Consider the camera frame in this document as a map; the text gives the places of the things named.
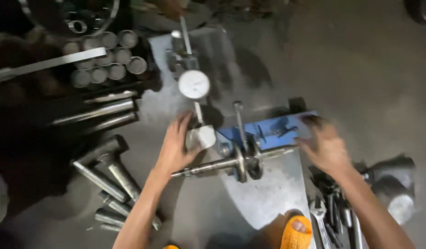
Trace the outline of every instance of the gray floor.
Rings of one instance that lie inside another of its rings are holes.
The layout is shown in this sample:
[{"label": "gray floor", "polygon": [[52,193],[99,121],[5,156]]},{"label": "gray floor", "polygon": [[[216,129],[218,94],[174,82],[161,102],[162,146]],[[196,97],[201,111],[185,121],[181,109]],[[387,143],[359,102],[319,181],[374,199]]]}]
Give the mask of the gray floor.
[{"label": "gray floor", "polygon": [[[274,19],[224,24],[250,85],[226,90],[216,107],[227,118],[234,99],[242,99],[251,113],[301,96],[309,109],[335,122],[355,160],[371,165],[402,152],[411,156],[417,165],[418,212],[405,230],[417,248],[426,248],[426,27],[410,20],[397,0],[301,0],[289,7]],[[147,101],[171,108],[158,115],[143,112],[142,122],[116,131],[128,134],[131,149],[122,160],[141,186],[168,120],[188,105],[156,93],[146,94],[144,105]],[[160,210],[170,222],[154,235],[153,248],[178,240],[185,249],[197,249],[218,234],[235,241],[254,235],[217,177],[186,181],[195,182],[174,181],[162,196]],[[198,187],[187,189],[193,184]],[[98,189],[81,178],[73,186],[67,201],[45,200],[4,228],[22,248],[111,248],[116,235],[99,231],[92,217],[101,204]],[[66,206],[82,199],[88,203]],[[211,217],[202,209],[211,205],[217,207],[215,218],[196,227]]]}]

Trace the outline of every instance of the adjustable wrench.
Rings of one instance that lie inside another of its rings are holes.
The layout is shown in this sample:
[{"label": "adjustable wrench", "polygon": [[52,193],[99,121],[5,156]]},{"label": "adjustable wrench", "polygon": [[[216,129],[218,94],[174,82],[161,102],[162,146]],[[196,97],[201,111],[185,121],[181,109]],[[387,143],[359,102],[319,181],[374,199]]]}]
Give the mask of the adjustable wrench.
[{"label": "adjustable wrench", "polygon": [[331,249],[330,242],[328,240],[327,230],[325,229],[324,217],[327,209],[325,207],[324,201],[319,197],[316,197],[310,203],[310,213],[316,218],[317,224],[319,226],[319,233],[321,234],[322,245],[324,249]]}]

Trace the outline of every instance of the forearm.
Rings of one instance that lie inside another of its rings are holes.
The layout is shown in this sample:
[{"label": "forearm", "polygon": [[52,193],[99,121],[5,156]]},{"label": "forearm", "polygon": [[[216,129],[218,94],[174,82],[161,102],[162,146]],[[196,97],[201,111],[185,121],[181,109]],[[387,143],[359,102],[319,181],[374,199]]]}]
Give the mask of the forearm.
[{"label": "forearm", "polygon": [[134,205],[113,249],[143,249],[148,244],[149,231],[158,206],[159,198],[169,178],[151,170],[139,200]]},{"label": "forearm", "polygon": [[331,174],[343,189],[359,218],[362,232],[371,249],[415,248],[404,230],[377,200],[371,188],[351,165]]}]

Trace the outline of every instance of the workshop floor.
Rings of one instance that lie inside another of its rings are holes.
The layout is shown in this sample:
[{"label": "workshop floor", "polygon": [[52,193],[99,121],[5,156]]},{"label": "workshop floor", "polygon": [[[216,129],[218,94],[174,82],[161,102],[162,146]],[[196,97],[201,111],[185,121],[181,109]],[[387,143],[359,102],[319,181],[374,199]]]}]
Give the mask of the workshop floor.
[{"label": "workshop floor", "polygon": [[[309,109],[335,122],[354,160],[371,165],[400,153],[412,157],[418,212],[405,230],[416,248],[426,248],[426,26],[410,20],[400,0],[298,2],[278,9],[273,19],[224,24],[241,70],[253,84],[217,100],[230,106],[221,109],[222,115],[232,116],[235,99],[243,100],[248,113],[300,96]],[[155,112],[147,104],[153,98],[173,108]],[[141,113],[142,121],[116,130],[127,136],[131,149],[122,160],[141,186],[158,156],[168,120],[185,105],[171,101],[147,94],[143,105],[149,109]],[[99,231],[92,216],[101,204],[97,188],[75,181],[68,201],[82,202],[80,207],[70,210],[65,201],[50,198],[4,224],[22,245],[14,248],[111,248],[116,234]],[[174,181],[164,192],[160,209],[170,222],[155,236],[153,248],[172,239],[183,249],[199,249],[212,236],[236,242],[254,234],[223,198],[226,191],[217,177],[203,178],[196,189],[177,195],[181,184]],[[183,204],[174,210],[178,198]],[[217,207],[213,216],[205,213],[212,205]],[[205,227],[178,229],[202,219],[209,219]]]}]

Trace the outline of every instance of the human arm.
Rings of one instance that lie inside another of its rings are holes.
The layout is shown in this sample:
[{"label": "human arm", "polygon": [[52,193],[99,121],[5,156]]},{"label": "human arm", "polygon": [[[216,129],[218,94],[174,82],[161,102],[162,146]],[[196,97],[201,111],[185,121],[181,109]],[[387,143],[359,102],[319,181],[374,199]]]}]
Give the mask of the human arm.
[{"label": "human arm", "polygon": [[171,179],[171,173],[184,168],[199,153],[199,149],[184,151],[185,135],[191,116],[192,114],[188,113],[170,123],[158,161],[150,171],[139,200],[119,232],[113,249],[146,248],[159,198]]},{"label": "human arm", "polygon": [[414,249],[405,231],[377,200],[370,187],[351,164],[345,142],[336,128],[318,116],[305,116],[303,121],[316,136],[316,144],[297,139],[310,160],[329,174],[343,189],[359,218],[370,249]]}]

